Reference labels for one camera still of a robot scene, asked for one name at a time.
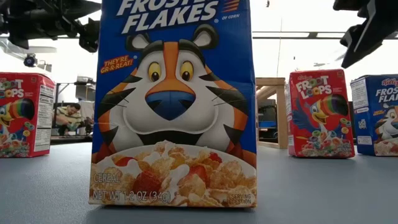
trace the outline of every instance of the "table surface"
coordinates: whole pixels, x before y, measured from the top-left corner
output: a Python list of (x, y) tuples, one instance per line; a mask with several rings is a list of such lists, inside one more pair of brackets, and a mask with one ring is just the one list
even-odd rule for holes
[(258, 151), (255, 209), (89, 205), (90, 143), (1, 159), (0, 223), (398, 223), (398, 158), (297, 159), (286, 150)]

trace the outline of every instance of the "blue cereal box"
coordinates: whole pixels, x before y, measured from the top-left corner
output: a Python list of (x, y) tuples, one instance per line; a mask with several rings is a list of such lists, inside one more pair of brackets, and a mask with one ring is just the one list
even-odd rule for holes
[(398, 156), (398, 75), (366, 75), (351, 88), (358, 152)]
[(93, 204), (255, 207), (249, 1), (103, 1)]

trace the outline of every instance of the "tony the tiger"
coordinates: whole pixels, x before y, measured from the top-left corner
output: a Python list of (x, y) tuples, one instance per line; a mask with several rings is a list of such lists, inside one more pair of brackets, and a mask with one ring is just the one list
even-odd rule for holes
[(147, 34), (127, 37), (126, 49), (141, 52), (141, 57), (137, 68), (98, 105), (104, 144), (95, 161), (168, 140), (217, 149), (255, 164), (255, 154), (239, 144), (248, 103), (239, 90), (211, 71), (201, 52), (215, 48), (218, 41), (208, 24), (198, 26), (191, 40), (151, 41)]
[(384, 103), (386, 109), (383, 119), (380, 119), (376, 125), (376, 134), (380, 142), (386, 139), (398, 138), (398, 106), (389, 106)]

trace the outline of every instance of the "person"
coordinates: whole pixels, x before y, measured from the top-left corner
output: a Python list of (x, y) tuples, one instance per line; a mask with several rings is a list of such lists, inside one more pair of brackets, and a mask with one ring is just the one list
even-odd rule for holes
[(84, 125), (81, 119), (80, 108), (81, 106), (78, 103), (57, 108), (57, 125), (60, 126), (58, 129), (59, 135), (68, 135), (69, 131), (75, 131)]

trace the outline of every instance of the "red cereal box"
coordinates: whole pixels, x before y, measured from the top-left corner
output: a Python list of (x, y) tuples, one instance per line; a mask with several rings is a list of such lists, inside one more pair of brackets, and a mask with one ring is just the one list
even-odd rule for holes
[(290, 155), (355, 155), (344, 71), (292, 72), (286, 89)]
[(50, 152), (53, 90), (44, 75), (0, 72), (0, 158)]

